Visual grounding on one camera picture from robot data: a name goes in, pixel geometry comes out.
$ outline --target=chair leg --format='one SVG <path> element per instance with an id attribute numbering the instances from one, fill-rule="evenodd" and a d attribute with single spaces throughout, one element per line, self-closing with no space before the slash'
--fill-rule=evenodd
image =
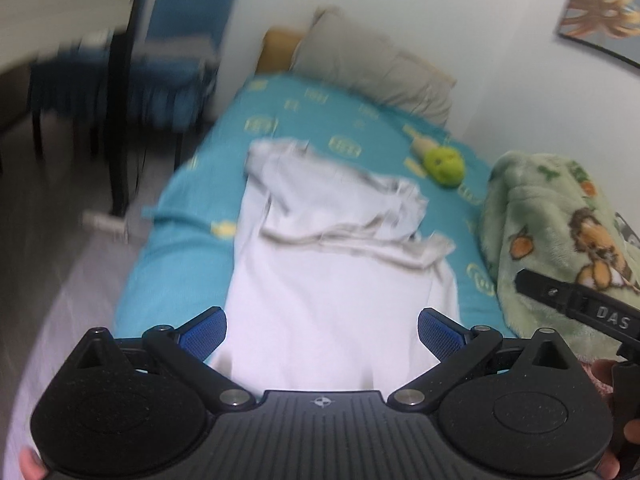
<path id="1" fill-rule="evenodd" d="M 99 135 L 99 128 L 97 124 L 92 124 L 91 128 L 89 129 L 89 142 L 90 142 L 90 153 L 91 153 L 91 160 L 95 160 L 98 156 L 98 150 L 99 150 L 99 140 L 98 140 L 98 135 Z"/>
<path id="2" fill-rule="evenodd" d="M 184 141 L 184 133 L 178 133 L 175 140 L 175 160 L 174 171 L 180 168 L 180 162 L 182 160 L 182 143 Z"/>
<path id="3" fill-rule="evenodd" d="M 33 150 L 36 152 L 36 158 L 38 160 L 44 159 L 44 152 L 42 150 L 42 130 L 40 127 L 40 112 L 32 112 L 31 123 L 33 124 Z"/>

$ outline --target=cartoon bear print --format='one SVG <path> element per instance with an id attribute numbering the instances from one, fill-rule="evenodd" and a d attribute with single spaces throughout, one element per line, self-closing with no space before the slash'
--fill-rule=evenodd
<path id="1" fill-rule="evenodd" d="M 576 283 L 600 291 L 611 286 L 626 287 L 640 294 L 638 282 L 631 283 L 633 276 L 625 257 L 588 207 L 574 212 L 569 229 L 575 250 L 586 253 L 591 260 L 576 276 Z"/>

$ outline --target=pillow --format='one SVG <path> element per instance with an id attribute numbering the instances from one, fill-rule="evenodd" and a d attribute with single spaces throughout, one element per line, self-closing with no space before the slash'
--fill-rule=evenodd
<path id="1" fill-rule="evenodd" d="M 442 126 L 455 79 L 345 18 L 335 7 L 319 11 L 298 46 L 291 70 L 402 108 Z"/>

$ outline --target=hand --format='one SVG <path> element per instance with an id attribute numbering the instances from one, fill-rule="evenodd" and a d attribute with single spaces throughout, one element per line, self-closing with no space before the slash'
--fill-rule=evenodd
<path id="1" fill-rule="evenodd" d="M 591 365 L 594 377 L 609 386 L 613 386 L 611 368 L 615 361 L 600 360 Z M 625 426 L 625 438 L 632 444 L 640 444 L 640 419 L 629 421 Z M 616 456 L 607 449 L 598 466 L 598 474 L 605 480 L 613 480 L 620 471 L 620 463 Z"/>
<path id="2" fill-rule="evenodd" d="M 18 463 L 24 480 L 43 480 L 48 473 L 42 460 L 31 447 L 23 447 L 20 450 Z"/>

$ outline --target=green ball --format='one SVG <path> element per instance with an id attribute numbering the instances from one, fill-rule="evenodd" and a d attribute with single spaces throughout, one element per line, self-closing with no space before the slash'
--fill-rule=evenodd
<path id="1" fill-rule="evenodd" d="M 458 187 L 465 178 L 465 159 L 450 146 L 434 148 L 424 156 L 422 164 L 441 186 Z"/>

